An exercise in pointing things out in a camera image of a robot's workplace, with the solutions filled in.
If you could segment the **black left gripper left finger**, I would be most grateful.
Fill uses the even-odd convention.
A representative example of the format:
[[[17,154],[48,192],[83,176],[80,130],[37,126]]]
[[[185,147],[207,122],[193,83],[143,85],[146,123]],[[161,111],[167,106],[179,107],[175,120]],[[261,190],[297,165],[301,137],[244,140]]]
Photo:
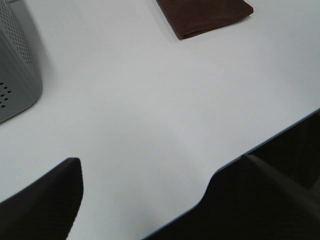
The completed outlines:
[[[0,203],[2,240],[65,240],[84,194],[79,158],[52,170]]]

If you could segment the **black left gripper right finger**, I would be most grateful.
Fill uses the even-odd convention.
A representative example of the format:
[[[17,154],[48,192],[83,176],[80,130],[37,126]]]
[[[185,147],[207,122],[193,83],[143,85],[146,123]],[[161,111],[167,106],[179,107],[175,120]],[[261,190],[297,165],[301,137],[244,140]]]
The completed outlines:
[[[252,182],[250,234],[255,240],[318,240],[320,196],[267,164],[255,155],[245,160],[257,178]]]

